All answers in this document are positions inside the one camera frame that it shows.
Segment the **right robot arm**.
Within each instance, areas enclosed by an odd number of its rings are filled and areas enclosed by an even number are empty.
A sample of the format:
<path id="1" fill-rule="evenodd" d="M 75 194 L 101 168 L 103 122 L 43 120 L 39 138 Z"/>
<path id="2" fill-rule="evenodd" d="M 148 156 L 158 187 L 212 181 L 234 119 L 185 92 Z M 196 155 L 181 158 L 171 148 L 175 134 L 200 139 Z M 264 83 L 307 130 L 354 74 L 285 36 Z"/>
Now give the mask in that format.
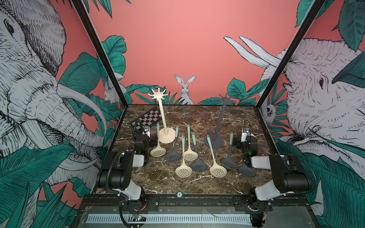
<path id="1" fill-rule="evenodd" d="M 254 156 L 252 146 L 254 146 L 253 139 L 247 136 L 242 147 L 245 160 L 244 165 L 239 168 L 240 173 L 246 177 L 255 177 L 254 168 L 266 169 L 271 171 L 272 180 L 251 189 L 247 197 L 248 205 L 253 207 L 254 204 L 282 195 L 307 192 L 312 189 L 312 181 L 296 155 Z"/>

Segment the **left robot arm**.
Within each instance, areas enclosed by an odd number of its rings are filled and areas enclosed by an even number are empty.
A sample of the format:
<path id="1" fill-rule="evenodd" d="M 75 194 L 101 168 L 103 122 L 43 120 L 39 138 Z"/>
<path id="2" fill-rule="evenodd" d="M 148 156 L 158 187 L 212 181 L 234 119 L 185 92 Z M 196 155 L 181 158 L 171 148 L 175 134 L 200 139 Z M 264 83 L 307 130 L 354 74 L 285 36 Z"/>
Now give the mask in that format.
<path id="1" fill-rule="evenodd" d="M 134 168 L 146 166 L 150 157 L 150 137 L 134 136 L 133 149 L 108 153 L 96 178 L 96 187 L 124 197 L 135 204 L 145 205 L 145 192 L 132 181 Z"/>

